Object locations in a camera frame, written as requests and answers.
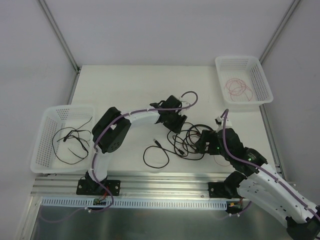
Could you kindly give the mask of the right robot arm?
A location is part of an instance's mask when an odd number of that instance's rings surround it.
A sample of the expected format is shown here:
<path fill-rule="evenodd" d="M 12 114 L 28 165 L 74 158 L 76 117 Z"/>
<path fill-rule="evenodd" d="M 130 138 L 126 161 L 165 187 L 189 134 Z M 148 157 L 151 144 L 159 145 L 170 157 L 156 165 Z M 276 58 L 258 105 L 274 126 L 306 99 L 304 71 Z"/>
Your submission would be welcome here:
<path fill-rule="evenodd" d="M 200 154 L 222 156 L 235 169 L 223 182 L 209 182 L 212 198 L 245 198 L 278 220 L 293 240 L 320 234 L 320 207 L 290 186 L 258 151 L 245 147 L 232 128 L 203 130 Z"/>

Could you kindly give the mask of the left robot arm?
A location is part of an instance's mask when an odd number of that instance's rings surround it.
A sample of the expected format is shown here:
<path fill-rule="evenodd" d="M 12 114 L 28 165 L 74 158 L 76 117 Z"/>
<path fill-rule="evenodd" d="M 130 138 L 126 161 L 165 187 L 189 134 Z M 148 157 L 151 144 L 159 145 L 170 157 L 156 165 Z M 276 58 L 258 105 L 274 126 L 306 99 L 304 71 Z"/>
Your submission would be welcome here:
<path fill-rule="evenodd" d="M 109 108 L 95 124 L 93 136 L 94 156 L 84 179 L 77 184 L 79 196 L 118 196 L 120 180 L 108 179 L 108 165 L 111 153 L 120 148 L 130 129 L 141 125 L 163 124 L 174 133 L 180 133 L 187 116 L 181 111 L 193 106 L 182 98 L 171 95 L 167 100 L 154 102 L 149 107 L 121 112 L 116 107 Z"/>

